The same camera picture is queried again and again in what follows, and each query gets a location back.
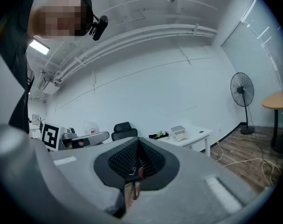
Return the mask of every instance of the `white ceiling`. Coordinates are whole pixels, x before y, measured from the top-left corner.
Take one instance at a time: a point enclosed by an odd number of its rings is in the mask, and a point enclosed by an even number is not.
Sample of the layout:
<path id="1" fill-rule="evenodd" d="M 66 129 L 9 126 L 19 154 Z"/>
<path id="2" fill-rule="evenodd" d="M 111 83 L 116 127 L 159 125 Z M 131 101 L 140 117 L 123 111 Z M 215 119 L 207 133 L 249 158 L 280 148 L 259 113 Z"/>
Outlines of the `white ceiling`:
<path id="1" fill-rule="evenodd" d="M 39 6 L 45 1 L 34 0 L 34 6 Z M 35 72 L 30 98 L 47 99 L 47 95 L 35 89 L 45 75 L 51 78 L 52 73 L 63 61 L 67 62 L 60 69 L 72 62 L 74 56 L 81 55 L 111 37 L 137 28 L 173 23 L 198 23 L 200 26 L 217 29 L 228 3 L 229 0 L 175 0 L 174 3 L 166 0 L 92 0 L 95 15 L 106 15 L 109 19 L 109 25 L 99 41 L 92 40 L 89 35 L 63 44 L 62 41 L 41 40 L 50 48 L 46 56 L 32 47 L 28 48 L 28 62 Z M 40 75 L 42 69 L 48 73 Z"/>

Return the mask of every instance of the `round table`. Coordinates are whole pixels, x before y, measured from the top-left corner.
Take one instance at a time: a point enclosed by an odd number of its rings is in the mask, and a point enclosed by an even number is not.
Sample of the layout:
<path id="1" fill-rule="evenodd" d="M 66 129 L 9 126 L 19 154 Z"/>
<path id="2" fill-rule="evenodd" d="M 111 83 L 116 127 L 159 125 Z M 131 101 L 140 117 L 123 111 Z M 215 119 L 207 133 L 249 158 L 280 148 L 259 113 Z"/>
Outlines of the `round table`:
<path id="1" fill-rule="evenodd" d="M 283 154 L 283 134 L 277 138 L 278 130 L 278 110 L 283 110 L 283 92 L 278 92 L 262 101 L 263 107 L 274 110 L 275 122 L 274 122 L 274 134 L 271 142 L 271 147 L 276 152 Z"/>

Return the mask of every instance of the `fan grille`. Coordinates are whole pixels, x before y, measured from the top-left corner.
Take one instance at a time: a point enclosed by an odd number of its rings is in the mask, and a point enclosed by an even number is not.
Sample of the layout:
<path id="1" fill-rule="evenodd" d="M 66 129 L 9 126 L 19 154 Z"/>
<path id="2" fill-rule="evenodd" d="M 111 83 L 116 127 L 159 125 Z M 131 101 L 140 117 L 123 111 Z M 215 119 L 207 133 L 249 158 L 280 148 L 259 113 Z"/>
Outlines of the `fan grille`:
<path id="1" fill-rule="evenodd" d="M 244 93 L 245 103 L 243 100 L 243 94 L 240 93 L 242 90 Z M 233 76 L 230 82 L 230 91 L 234 101 L 239 106 L 245 107 L 245 105 L 248 106 L 251 104 L 254 96 L 254 88 L 252 81 L 246 74 L 238 72 Z"/>

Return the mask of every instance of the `person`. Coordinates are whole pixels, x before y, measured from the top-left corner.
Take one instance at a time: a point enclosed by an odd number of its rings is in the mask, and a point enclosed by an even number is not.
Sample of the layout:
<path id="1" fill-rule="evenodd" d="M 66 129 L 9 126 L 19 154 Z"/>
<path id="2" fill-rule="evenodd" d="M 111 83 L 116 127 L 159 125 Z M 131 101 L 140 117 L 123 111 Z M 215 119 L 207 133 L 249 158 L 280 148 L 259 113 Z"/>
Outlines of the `person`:
<path id="1" fill-rule="evenodd" d="M 20 0 L 0 21 L 0 54 L 24 88 L 9 124 L 29 133 L 28 94 L 34 73 L 26 51 L 34 37 L 50 39 L 83 36 L 93 24 L 91 0 L 48 0 L 33 7 L 34 0 Z"/>

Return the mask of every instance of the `chair backrest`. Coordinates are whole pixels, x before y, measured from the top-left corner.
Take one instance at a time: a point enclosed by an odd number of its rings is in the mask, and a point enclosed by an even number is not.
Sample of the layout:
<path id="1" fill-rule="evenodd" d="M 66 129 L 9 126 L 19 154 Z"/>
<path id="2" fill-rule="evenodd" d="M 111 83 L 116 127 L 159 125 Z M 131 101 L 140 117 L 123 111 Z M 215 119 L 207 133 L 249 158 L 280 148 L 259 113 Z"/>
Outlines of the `chair backrest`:
<path id="1" fill-rule="evenodd" d="M 111 134 L 111 138 L 113 141 L 121 140 L 128 137 L 137 137 L 137 136 L 138 136 L 137 129 L 132 129 L 129 122 L 115 125 L 114 133 Z"/>

